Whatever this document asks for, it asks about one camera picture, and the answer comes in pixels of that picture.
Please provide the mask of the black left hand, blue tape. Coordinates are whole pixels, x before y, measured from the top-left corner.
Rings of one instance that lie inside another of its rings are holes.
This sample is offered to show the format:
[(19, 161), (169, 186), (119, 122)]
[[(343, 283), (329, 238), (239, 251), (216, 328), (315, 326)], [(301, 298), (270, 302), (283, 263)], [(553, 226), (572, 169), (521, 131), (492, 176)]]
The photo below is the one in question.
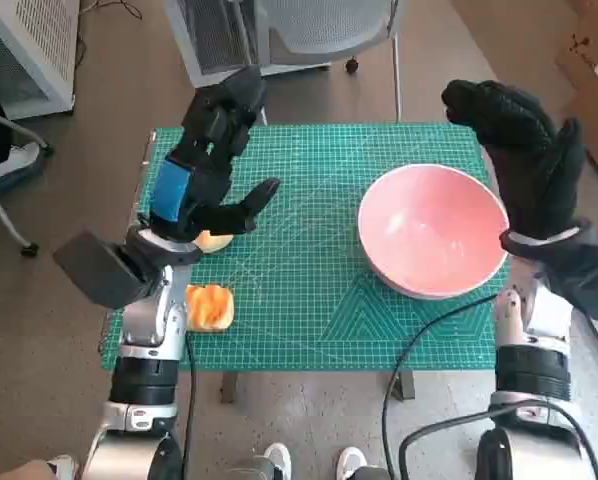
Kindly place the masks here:
[(256, 228), (255, 219), (274, 197), (279, 179), (261, 181), (237, 203), (223, 200), (231, 188), (232, 162), (245, 151), (265, 93), (256, 66), (196, 90), (182, 120), (182, 136), (154, 183), (148, 217), (152, 232), (188, 243), (204, 231), (241, 235)]

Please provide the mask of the black gloved right hand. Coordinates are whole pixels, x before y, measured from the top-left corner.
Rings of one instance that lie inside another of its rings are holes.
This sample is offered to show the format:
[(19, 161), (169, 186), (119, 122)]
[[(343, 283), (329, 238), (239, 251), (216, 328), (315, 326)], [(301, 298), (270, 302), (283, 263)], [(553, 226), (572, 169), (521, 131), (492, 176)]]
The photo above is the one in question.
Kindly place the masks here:
[(452, 80), (447, 119), (474, 131), (493, 164), (513, 232), (546, 240), (577, 226), (577, 185), (586, 160), (575, 118), (557, 128), (530, 94), (495, 81)]

